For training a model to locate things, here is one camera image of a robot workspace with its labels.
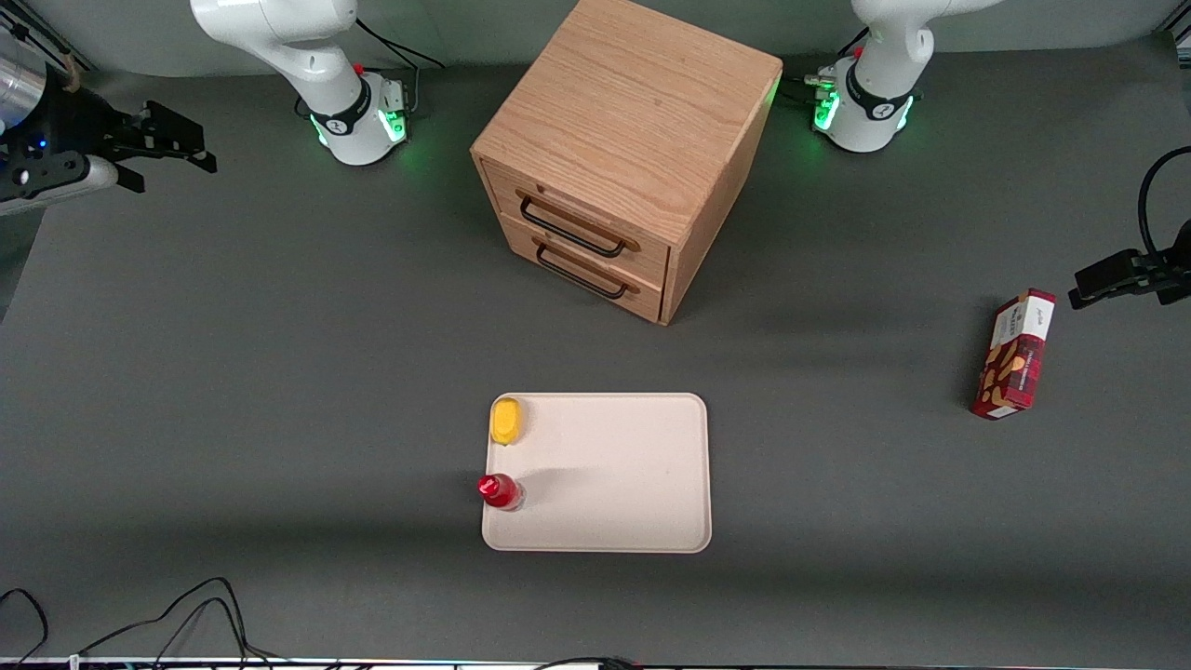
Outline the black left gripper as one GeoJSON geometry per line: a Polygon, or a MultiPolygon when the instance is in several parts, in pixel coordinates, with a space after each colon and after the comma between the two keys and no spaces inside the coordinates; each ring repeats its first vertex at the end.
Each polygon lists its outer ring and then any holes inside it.
{"type": "Polygon", "coordinates": [[[1075,273],[1075,288],[1068,292],[1072,309],[1084,309],[1124,294],[1158,292],[1158,303],[1171,305],[1190,298],[1190,232],[1184,223],[1164,259],[1172,271],[1172,284],[1165,288],[1165,273],[1149,255],[1124,249],[1075,273]]]}

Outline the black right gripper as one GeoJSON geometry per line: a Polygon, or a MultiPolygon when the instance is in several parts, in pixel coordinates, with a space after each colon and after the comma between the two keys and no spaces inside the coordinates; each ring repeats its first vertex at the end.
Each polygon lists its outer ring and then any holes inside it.
{"type": "Polygon", "coordinates": [[[114,109],[99,95],[46,90],[14,129],[4,133],[4,202],[66,202],[118,187],[144,194],[146,186],[216,174],[220,161],[205,154],[204,129],[154,100],[141,119],[114,109]],[[125,155],[137,131],[169,155],[125,155]]]}

